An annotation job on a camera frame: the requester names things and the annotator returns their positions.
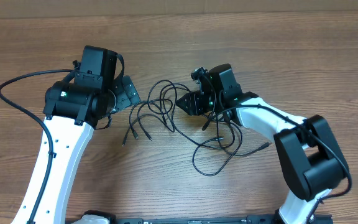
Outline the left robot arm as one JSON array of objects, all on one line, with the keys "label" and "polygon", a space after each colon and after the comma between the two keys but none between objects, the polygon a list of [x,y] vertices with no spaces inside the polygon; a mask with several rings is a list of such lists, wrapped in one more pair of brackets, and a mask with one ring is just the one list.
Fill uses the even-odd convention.
[{"label": "left robot arm", "polygon": [[32,177],[14,223],[64,223],[81,157],[97,123],[140,101],[116,64],[122,55],[85,46],[82,60],[45,93],[42,142]]}]

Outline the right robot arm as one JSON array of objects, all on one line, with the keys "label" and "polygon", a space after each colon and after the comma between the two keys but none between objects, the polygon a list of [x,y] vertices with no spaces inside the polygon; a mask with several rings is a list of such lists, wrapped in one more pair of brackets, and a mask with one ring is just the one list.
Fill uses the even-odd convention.
[{"label": "right robot arm", "polygon": [[316,215],[318,205],[333,194],[342,179],[351,179],[349,166],[328,122],[320,115],[295,116],[274,108],[253,92],[244,93],[230,64],[191,72],[198,91],[176,105],[188,115],[211,113],[209,121],[223,119],[257,131],[275,143],[283,177],[290,189],[273,215],[249,215],[247,223],[332,223],[330,215]]}]

